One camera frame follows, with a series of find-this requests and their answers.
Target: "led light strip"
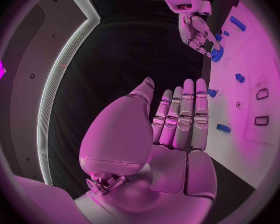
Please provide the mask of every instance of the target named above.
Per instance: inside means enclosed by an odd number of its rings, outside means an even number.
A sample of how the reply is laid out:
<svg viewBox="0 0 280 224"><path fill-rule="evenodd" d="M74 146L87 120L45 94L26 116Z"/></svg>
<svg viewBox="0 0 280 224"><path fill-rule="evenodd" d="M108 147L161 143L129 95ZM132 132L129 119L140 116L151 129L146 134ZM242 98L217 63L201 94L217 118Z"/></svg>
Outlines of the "led light strip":
<svg viewBox="0 0 280 224"><path fill-rule="evenodd" d="M46 185L53 185L48 159L48 130L53 102L69 63L92 30L93 27L87 20L75 31L58 55L44 86L37 120L37 148Z"/></svg>

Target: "robotic hand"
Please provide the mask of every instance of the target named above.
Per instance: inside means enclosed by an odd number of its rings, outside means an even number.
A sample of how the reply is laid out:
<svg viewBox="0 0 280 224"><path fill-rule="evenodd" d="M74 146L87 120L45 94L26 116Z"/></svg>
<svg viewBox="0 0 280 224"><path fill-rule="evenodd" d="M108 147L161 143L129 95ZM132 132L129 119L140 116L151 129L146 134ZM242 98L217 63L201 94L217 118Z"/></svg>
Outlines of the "robotic hand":
<svg viewBox="0 0 280 224"><path fill-rule="evenodd" d="M212 7L209 1L205 0L165 0L169 8L178 13L178 28L182 41L196 51L212 58L202 46L206 40L213 44L213 48L220 51L218 41L210 31L207 23L200 17L194 16L195 12L201 15L211 15Z"/></svg>
<svg viewBox="0 0 280 224"><path fill-rule="evenodd" d="M180 163L179 190L184 182L184 158L193 119L194 82L187 79L172 95L166 90L151 124L148 118L154 83L147 77L129 95L108 105L93 121L80 148L80 165L90 179L92 192L105 195L125 184L125 176L138 173L151 162L153 143L175 149ZM203 79L196 82L196 107L191 146L206 148L208 131L207 90ZM155 186L166 186L165 183Z"/></svg>

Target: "blue object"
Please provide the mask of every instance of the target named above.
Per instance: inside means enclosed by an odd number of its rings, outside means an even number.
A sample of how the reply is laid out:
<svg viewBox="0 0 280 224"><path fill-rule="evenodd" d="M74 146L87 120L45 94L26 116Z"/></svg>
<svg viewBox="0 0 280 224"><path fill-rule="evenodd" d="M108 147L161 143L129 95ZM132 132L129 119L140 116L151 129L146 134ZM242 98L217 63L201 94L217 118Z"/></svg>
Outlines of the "blue object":
<svg viewBox="0 0 280 224"><path fill-rule="evenodd" d="M215 48L212 50L212 61L218 62L223 56L224 48L220 46L220 50L216 50Z"/></svg>
<svg viewBox="0 0 280 224"><path fill-rule="evenodd" d="M245 77L242 76L240 73L236 74L236 79L241 83L245 81Z"/></svg>
<svg viewBox="0 0 280 224"><path fill-rule="evenodd" d="M220 34L216 33L215 38L217 41L221 41L223 37L220 36Z"/></svg>
<svg viewBox="0 0 280 224"><path fill-rule="evenodd" d="M210 97L214 98L217 94L217 91L209 89L207 93L210 95Z"/></svg>
<svg viewBox="0 0 280 224"><path fill-rule="evenodd" d="M222 125L222 124L217 124L217 130L225 132L225 133L230 133L230 131L231 131L230 128L228 128L227 126Z"/></svg>
<svg viewBox="0 0 280 224"><path fill-rule="evenodd" d="M237 20L234 16L230 17L230 21L235 24L238 28L240 28L242 31L246 30L246 26L242 24L239 20Z"/></svg>

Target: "white light strip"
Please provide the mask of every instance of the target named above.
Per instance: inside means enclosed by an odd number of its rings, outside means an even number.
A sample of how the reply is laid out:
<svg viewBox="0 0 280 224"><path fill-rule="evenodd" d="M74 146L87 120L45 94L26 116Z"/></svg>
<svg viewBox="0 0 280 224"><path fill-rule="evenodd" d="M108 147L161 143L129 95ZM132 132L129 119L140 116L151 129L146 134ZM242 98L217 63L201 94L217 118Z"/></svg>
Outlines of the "white light strip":
<svg viewBox="0 0 280 224"><path fill-rule="evenodd" d="M53 101L69 63L92 30L93 27L87 20L69 38L59 53L43 89L37 119L37 148L41 173L46 185L53 184L49 169L47 143L48 127Z"/></svg>

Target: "humanoid robot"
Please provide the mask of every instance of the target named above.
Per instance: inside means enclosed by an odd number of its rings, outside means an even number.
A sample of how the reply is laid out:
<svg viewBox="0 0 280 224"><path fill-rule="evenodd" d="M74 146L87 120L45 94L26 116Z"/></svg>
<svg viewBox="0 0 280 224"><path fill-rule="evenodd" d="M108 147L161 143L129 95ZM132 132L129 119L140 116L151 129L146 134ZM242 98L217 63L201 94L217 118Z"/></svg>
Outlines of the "humanoid robot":
<svg viewBox="0 0 280 224"><path fill-rule="evenodd" d="M200 47L206 39L220 49L207 24L193 16L196 11L211 14L208 1L166 2L179 13L180 34L186 44L208 57L211 54ZM166 90L150 123L154 82L147 77L108 105L89 127L79 156L82 169L90 176L89 195L118 223L197 224L210 211L217 179L210 157L203 152L208 134L205 81L198 79L194 90L191 79L174 92Z"/></svg>

